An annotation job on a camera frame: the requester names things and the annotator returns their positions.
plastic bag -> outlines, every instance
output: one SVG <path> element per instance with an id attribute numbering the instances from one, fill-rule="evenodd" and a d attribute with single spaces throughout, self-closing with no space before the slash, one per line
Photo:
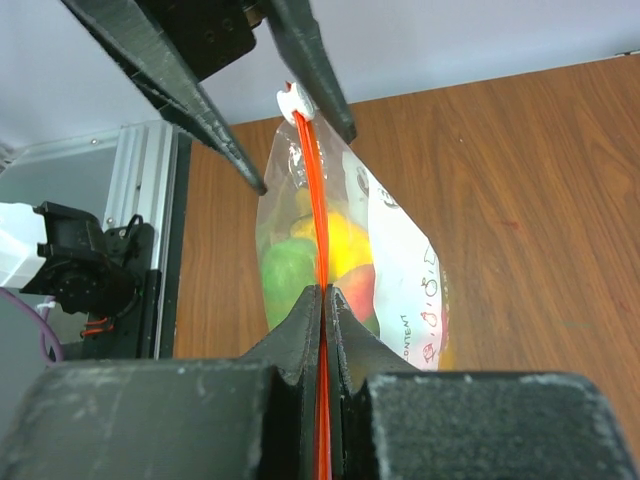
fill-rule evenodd
<path id="1" fill-rule="evenodd" d="M 407 362 L 452 367 L 446 287 L 429 239 L 331 126 L 313 120 L 325 178 L 329 282 L 355 317 Z M 269 330 L 316 283 L 317 247 L 295 127 L 278 128 L 258 202 L 256 246 Z"/>

wood grain surface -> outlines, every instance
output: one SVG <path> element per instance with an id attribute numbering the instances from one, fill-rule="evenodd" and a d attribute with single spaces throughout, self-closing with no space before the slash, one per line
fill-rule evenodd
<path id="1" fill-rule="evenodd" d="M 640 55 L 353 110 L 354 150 L 447 272 L 456 368 L 582 373 L 640 458 Z M 262 169 L 279 122 L 236 128 Z M 256 205 L 194 149 L 176 356 L 237 356 L 267 332 Z"/>

transparent bag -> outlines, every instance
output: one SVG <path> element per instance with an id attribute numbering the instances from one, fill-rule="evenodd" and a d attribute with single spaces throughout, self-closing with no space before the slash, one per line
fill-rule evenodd
<path id="1" fill-rule="evenodd" d="M 429 239 L 320 115 L 312 121 L 325 178 L 329 283 L 355 317 L 422 370 L 450 369 L 446 286 Z M 317 283 L 317 247 L 295 127 L 276 131 L 258 202 L 256 246 L 269 330 Z"/>

purple cable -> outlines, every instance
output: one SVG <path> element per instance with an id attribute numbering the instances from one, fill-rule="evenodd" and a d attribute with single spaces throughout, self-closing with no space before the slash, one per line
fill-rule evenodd
<path id="1" fill-rule="evenodd" d="M 53 365 L 61 362 L 64 359 L 64 355 L 62 353 L 62 345 L 60 345 L 58 337 L 46 321 L 46 319 L 49 317 L 49 309 L 44 312 L 43 318 L 38 314 L 38 312 L 36 312 L 33 308 L 24 303 L 18 297 L 16 297 L 9 290 L 0 288 L 0 297 L 4 297 L 5 299 L 7 299 L 9 303 L 11 303 L 14 307 L 31 318 L 31 320 L 33 320 L 36 325 L 38 325 L 38 327 L 40 328 L 40 350 L 47 365 Z M 55 362 L 51 360 L 51 358 L 49 358 L 49 355 L 47 355 L 45 340 L 49 340 L 49 342 L 51 343 L 51 348 L 53 349 L 53 353 L 56 356 Z"/>

